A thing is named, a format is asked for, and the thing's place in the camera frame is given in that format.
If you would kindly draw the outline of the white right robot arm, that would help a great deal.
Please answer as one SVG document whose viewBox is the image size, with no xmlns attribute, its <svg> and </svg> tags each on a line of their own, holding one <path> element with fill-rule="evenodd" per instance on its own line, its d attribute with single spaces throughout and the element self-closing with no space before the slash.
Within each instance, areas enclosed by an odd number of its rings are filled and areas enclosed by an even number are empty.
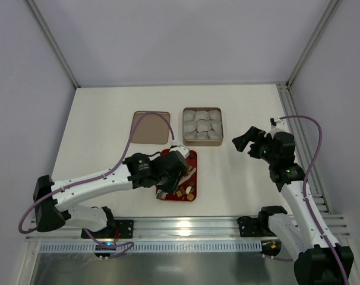
<svg viewBox="0 0 360 285">
<path fill-rule="evenodd" d="M 348 284 L 353 252 L 340 245 L 322 218 L 295 161 L 294 136 L 280 128 L 266 132 L 252 126 L 232 142 L 237 151 L 249 147 L 250 157 L 268 163 L 270 179 L 293 213 L 289 218 L 283 208 L 267 207 L 258 216 L 292 257 L 298 284 Z"/>
</svg>

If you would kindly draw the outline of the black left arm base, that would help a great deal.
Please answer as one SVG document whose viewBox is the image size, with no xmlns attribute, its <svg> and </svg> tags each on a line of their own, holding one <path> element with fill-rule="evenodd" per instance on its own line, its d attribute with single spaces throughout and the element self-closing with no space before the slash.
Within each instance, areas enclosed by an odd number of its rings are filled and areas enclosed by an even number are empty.
<svg viewBox="0 0 360 285">
<path fill-rule="evenodd" d="M 98 232 L 89 233 L 95 239 L 132 239 L 134 232 L 134 220 L 131 219 L 116 219 L 114 224 L 107 226 Z"/>
</svg>

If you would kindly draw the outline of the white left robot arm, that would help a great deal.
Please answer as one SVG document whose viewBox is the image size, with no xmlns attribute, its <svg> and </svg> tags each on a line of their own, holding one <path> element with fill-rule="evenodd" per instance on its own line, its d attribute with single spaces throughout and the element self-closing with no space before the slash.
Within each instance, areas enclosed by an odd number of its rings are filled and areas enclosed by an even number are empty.
<svg viewBox="0 0 360 285">
<path fill-rule="evenodd" d="M 135 153 L 106 173 L 59 182 L 48 175 L 41 176 L 33 194 L 36 230 L 51 232 L 65 225 L 91 232 L 111 229 L 115 223 L 110 209 L 86 207 L 82 202 L 117 191 L 154 186 L 172 194 L 187 172 L 189 154 L 189 149 L 179 145 L 154 159 Z"/>
</svg>

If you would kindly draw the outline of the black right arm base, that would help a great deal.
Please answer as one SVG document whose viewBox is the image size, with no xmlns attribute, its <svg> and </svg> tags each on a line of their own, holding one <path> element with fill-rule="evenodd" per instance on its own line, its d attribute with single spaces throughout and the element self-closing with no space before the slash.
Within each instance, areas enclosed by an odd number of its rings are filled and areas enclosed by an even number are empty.
<svg viewBox="0 0 360 285">
<path fill-rule="evenodd" d="M 239 235 L 241 238 L 275 237 L 276 235 L 266 230 L 257 217 L 242 216 L 237 219 Z"/>
</svg>

